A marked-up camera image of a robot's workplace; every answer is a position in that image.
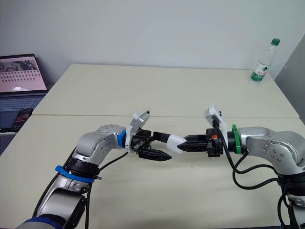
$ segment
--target laptop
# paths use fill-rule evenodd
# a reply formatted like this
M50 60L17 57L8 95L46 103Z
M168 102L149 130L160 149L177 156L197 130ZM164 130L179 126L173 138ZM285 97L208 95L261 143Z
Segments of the laptop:
M47 92L34 54L0 57L0 129L11 128L18 112L34 109Z

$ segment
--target smartphone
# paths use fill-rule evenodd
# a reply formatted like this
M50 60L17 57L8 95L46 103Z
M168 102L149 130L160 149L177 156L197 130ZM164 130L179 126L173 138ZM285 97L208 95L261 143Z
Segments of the smartphone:
M21 129L21 127L23 126L23 124L31 116L32 112L33 112L32 108L26 108L26 109L20 110L10 131L18 132Z

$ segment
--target white table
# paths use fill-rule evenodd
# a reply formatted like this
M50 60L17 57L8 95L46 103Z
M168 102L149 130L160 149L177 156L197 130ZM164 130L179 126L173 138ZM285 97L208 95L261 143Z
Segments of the white table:
M226 117L298 118L267 74L253 87L250 70L213 70L73 64L34 115L127 115L202 117L212 103Z
M31 217L35 205L79 137L106 124L128 125L131 117L33 115L0 157L0 228L14 228ZM305 126L290 118L227 118L237 127L264 126L305 136ZM204 118L151 117L145 129L185 136L202 134ZM225 156L212 160L206 153L173 155L166 162L127 155L95 181L91 194L92 229L202 229L278 225L276 183L245 191L232 181ZM113 150L104 163L123 154ZM239 156L233 155L236 161ZM249 157L241 168L267 161ZM238 176L253 185L275 177L270 169ZM283 209L284 219L288 219ZM78 226L84 228L84 216Z

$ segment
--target black cable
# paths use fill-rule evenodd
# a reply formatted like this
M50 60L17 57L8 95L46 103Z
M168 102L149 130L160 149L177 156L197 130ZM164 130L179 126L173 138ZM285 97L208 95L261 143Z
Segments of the black cable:
M120 156L120 157L118 157L118 158L112 160L111 162L108 162L108 163L105 164L104 166L102 166L102 167L99 169L98 174L99 174L103 169L105 169L107 166L111 165L113 162L116 162L117 160L120 160L122 157L125 157L127 154L128 154L128 152L126 152L126 153L123 154L122 156Z
M90 209L90 194L91 194L91 189L92 189L92 183L89 184L88 192L87 192L85 229L89 228L89 209Z
M285 197L286 197L286 191L284 190L284 192L282 193L281 197L279 198L279 200L277 202L277 215L281 222L281 226L283 226L285 229L287 229L287 226L284 224L284 221L282 218L282 213L281 213L281 205L282 205L282 201L284 200Z
M75 149L76 149L76 147L72 150L72 152L70 153L68 159L67 159L66 162L64 163L64 165L63 165L64 168L67 166L68 162L69 162L70 159L72 158L72 155L73 155ZM50 183L47 185L47 187L45 188L45 190L43 191L43 193L42 193L42 195L40 196L40 198L39 198L39 200L38 200L38 203L37 203L37 205L36 205L36 207L35 207L35 209L34 209L34 212L33 212L32 217L36 217L36 216L37 216L38 208L39 208L39 206L40 206L40 204L41 204L41 202L42 202L44 196L47 194L47 192L49 191L51 185L54 183L54 181L56 180L56 178L57 178L59 175L60 175L60 173L57 173L57 174L53 177L53 179L50 181Z
M240 164L248 155L249 155L249 153L246 152L246 153L242 156L242 158L240 158L240 159L237 161L237 163L235 164L235 168L237 168L237 167L239 166L239 164ZM278 179L278 178L271 178L271 179L266 180L266 181L264 181L264 182L262 182L262 183L259 183L258 185L254 185L254 186L243 186L243 185L241 185L241 184L239 184L239 183L237 182L236 176L235 176L235 175L236 175L236 173L235 173L235 171L233 170L233 172L232 172L232 177L233 177L234 183L235 183L238 187L240 187L240 188L242 188L242 189L246 189L246 190L257 189L257 188L260 188L260 187L262 187L262 186L265 186L265 185L267 185L267 184L269 184L269 183L271 183L271 182L274 182L274 181L281 181L281 180Z
M232 167L233 171L235 171L235 173L238 173L238 174L245 174L245 173L248 173L248 172L252 171L253 169L262 168L262 167L273 169L273 171L275 172L275 168L273 168L273 167L270 166L270 165L265 165L265 164L260 164L260 165L252 166L252 167L250 167L250 168L248 168L248 169L245 169L245 170L242 170L242 171L238 170L238 169L235 167L234 162L233 162L233 160L232 160L232 158L231 158L231 155L230 155L228 146L227 146L227 144L226 144L226 141L225 141L225 139L224 139L223 133L220 131L219 126L215 125L214 128L215 128L215 130L217 131L217 134L220 136L221 141L223 142L225 154L226 154L226 156L227 156L227 158L228 158L228 161L229 161L229 163L230 163L230 166Z
M111 162L108 162L104 166L102 166L99 171L95 174L97 176L103 169L105 169L107 166L111 165L112 163L116 162L117 160L120 160L121 158L125 157L128 154L126 152L120 157L117 157L116 159L112 160ZM86 220L85 220L85 229L89 228L89 207L90 207L90 194L91 194L91 189L92 189L92 183L89 184L88 187L88 192L87 192L87 202L86 202Z
M287 203L287 200L286 200L286 196L284 197L283 201L284 201L285 206L288 208L288 203Z

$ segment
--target white bracket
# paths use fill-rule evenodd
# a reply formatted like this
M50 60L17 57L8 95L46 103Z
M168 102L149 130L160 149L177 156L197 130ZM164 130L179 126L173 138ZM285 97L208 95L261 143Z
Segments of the white bracket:
M210 105L204 113L205 119L211 124L211 126L213 126L213 115L215 115L219 120L219 128L224 135L225 143L228 147L228 127L221 115L221 112L218 111L215 104Z
M144 126L148 118L150 117L149 111L136 111L133 114L133 120L130 125L126 127L126 142L125 149L132 153L133 150L130 149L130 144L132 142L132 137Z

